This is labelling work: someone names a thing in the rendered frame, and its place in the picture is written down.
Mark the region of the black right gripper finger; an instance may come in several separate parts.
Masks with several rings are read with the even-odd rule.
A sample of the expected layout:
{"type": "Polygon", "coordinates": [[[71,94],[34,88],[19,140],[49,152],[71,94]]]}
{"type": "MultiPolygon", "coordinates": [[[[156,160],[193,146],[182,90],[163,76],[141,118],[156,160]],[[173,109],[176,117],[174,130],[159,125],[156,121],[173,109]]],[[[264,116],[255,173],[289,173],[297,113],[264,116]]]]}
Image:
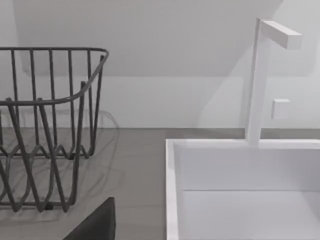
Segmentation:
{"type": "Polygon", "coordinates": [[[115,240],[115,198],[108,197],[62,240],[115,240]]]}

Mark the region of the tall white tap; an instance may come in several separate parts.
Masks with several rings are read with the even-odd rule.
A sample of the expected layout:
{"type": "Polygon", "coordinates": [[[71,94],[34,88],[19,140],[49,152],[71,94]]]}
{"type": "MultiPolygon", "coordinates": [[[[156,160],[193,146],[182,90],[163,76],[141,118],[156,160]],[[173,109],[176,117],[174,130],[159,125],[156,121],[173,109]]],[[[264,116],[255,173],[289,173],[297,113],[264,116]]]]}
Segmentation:
{"type": "Polygon", "coordinates": [[[268,78],[271,42],[286,50],[300,50],[303,35],[275,20],[257,18],[250,72],[248,118],[245,139],[257,146],[261,139],[263,107],[268,78]]]}

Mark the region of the small white square knob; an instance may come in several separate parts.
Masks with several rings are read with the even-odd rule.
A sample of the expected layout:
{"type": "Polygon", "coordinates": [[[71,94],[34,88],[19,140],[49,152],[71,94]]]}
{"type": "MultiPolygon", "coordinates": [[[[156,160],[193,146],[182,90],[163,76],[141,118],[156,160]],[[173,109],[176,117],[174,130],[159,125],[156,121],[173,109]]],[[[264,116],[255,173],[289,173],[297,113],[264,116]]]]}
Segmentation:
{"type": "Polygon", "coordinates": [[[291,101],[288,98],[276,98],[272,102],[271,117],[273,120],[287,119],[291,101]]]}

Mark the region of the white sink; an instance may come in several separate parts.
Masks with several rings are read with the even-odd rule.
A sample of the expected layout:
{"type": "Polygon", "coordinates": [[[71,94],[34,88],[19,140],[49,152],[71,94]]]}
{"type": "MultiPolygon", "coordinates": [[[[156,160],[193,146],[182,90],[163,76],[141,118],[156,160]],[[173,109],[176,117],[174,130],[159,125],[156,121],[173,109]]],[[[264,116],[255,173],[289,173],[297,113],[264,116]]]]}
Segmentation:
{"type": "Polygon", "coordinates": [[[167,139],[166,240],[320,240],[320,140],[167,139]]]}

